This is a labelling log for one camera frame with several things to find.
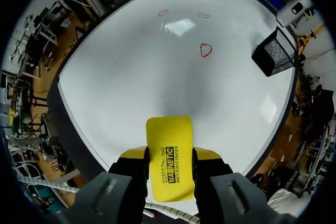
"black mesh basket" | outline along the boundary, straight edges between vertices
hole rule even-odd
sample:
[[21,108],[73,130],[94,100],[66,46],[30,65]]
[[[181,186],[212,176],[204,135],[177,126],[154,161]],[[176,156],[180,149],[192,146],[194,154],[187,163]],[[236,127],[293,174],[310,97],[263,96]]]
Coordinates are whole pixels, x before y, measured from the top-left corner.
[[260,43],[252,60],[266,76],[280,73],[295,66],[297,51],[284,32],[277,27],[270,36]]

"white surface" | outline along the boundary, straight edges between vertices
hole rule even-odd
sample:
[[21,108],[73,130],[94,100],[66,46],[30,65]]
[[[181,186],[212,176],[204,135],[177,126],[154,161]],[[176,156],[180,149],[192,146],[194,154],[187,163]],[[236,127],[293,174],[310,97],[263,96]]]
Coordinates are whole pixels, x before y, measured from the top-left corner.
[[[149,118],[188,115],[194,146],[245,175],[272,140],[292,88],[294,68],[267,78],[251,59],[275,28],[257,0],[133,0],[71,56],[60,75],[63,102],[106,170],[146,145]],[[206,58],[201,44],[212,46]],[[148,189],[155,202],[150,180]],[[195,199],[165,205],[197,212]]]

